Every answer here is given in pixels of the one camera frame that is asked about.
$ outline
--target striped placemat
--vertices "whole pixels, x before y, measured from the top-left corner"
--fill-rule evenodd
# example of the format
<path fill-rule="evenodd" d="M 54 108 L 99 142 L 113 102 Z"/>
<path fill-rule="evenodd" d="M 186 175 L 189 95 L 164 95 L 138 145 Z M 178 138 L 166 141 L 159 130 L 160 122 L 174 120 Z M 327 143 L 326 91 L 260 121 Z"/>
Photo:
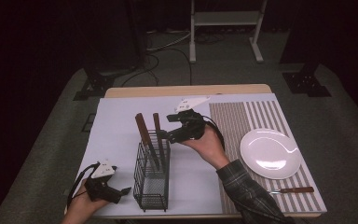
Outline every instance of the striped placemat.
<path fill-rule="evenodd" d="M 253 129 L 266 128 L 284 133 L 293 138 L 277 101 L 213 103 L 210 104 L 213 119 L 226 142 L 226 154 L 231 161 L 241 159 L 251 177 L 266 190 L 313 186 L 315 183 L 310 171 L 302 160 L 298 172 L 283 180 L 273 180 L 256 174 L 244 163 L 240 153 L 243 136 Z M 220 184 L 224 214 L 234 214 L 237 210 L 234 203 L 225 194 Z M 324 202 L 319 191 L 314 193 L 274 194 L 272 197 L 283 213 L 321 213 L 325 212 Z"/>

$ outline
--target knife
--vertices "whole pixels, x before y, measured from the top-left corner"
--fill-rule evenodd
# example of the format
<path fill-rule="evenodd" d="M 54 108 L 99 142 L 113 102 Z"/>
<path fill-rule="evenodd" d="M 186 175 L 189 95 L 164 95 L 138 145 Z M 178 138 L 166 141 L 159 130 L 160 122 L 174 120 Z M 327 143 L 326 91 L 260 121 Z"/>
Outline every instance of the knife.
<path fill-rule="evenodd" d="M 292 188 L 292 189 L 273 189 L 268 191 L 271 194 L 277 193 L 307 193 L 314 192 L 313 187 L 303 187 L 303 188 Z"/>
<path fill-rule="evenodd" d="M 149 147 L 149 151 L 152 154 L 154 163 L 156 164 L 156 167 L 159 170 L 159 162 L 158 162 L 157 153 L 153 147 L 153 143 L 152 143 L 152 140 L 150 139 L 150 135 L 146 128 L 144 116 L 142 115 L 142 113 L 137 114 L 135 116 L 135 120 L 136 120 L 136 124 L 138 125 L 138 129 L 139 129 L 139 133 L 142 138 L 142 142 L 143 142 L 144 146 Z"/>
<path fill-rule="evenodd" d="M 161 158 L 161 165 L 162 165 L 162 172 L 165 172 L 165 154 L 164 154 L 164 146 L 162 145 L 161 138 L 158 136 L 158 132 L 161 131 L 161 127 L 159 125 L 159 116 L 158 113 L 153 114 L 153 120 L 155 121 L 155 127 L 156 127 L 156 135 L 158 140 L 158 151 L 159 156 Z"/>

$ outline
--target black wire basket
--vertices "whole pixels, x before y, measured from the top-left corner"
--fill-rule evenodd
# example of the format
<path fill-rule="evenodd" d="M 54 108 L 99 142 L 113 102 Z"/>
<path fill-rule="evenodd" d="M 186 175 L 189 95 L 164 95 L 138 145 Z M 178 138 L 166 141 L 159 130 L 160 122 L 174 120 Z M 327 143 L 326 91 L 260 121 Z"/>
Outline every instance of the black wire basket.
<path fill-rule="evenodd" d="M 149 131 L 153 148 L 139 143 L 133 197 L 141 209 L 168 209 L 171 149 L 168 140 Z"/>

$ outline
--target floor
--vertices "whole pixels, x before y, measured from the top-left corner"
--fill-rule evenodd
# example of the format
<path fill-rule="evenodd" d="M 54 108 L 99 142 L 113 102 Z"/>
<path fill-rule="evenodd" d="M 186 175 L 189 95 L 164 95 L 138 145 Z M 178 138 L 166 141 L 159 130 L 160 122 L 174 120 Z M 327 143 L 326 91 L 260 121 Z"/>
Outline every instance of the floor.
<path fill-rule="evenodd" d="M 152 73 L 119 77 L 114 87 L 268 84 L 280 101 L 328 210 L 317 218 L 297 219 L 297 223 L 358 223 L 358 107 L 337 76 L 323 65 L 315 76 L 331 97 L 292 94 L 282 73 L 298 71 L 302 64 L 279 64 L 288 33 L 260 35 L 263 63 L 255 61 L 247 41 L 251 34 L 208 36 L 220 41 L 197 45 L 194 64 L 187 60 L 187 41 L 152 53 L 145 63 L 146 68 L 152 68 L 158 62 Z M 179 36 L 152 34 L 148 47 L 163 46 Z M 66 194 L 75 181 L 88 143 L 89 133 L 82 132 L 82 128 L 89 114 L 96 112 L 99 101 L 99 97 L 74 101 L 86 80 L 84 70 L 80 69 L 67 83 L 0 207 L 0 223 L 58 223 L 62 219 Z M 172 221 L 184 222 L 212 223 L 210 220 Z M 91 219 L 88 223 L 116 222 Z"/>

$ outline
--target human hand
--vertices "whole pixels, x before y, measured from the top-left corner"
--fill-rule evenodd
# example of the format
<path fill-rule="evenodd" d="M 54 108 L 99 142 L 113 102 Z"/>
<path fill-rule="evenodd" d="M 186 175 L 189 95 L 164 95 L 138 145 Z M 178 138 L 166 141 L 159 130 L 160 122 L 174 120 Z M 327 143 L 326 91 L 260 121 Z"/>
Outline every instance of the human hand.
<path fill-rule="evenodd" d="M 72 200 L 62 224 L 80 224 L 85 223 L 97 210 L 109 204 L 108 201 L 98 200 L 93 202 L 87 193 L 84 184 L 87 179 L 83 179 L 81 186 Z"/>
<path fill-rule="evenodd" d="M 185 140 L 181 144 L 192 147 L 216 170 L 229 164 L 219 137 L 212 127 L 205 125 L 204 135 L 198 140 Z"/>

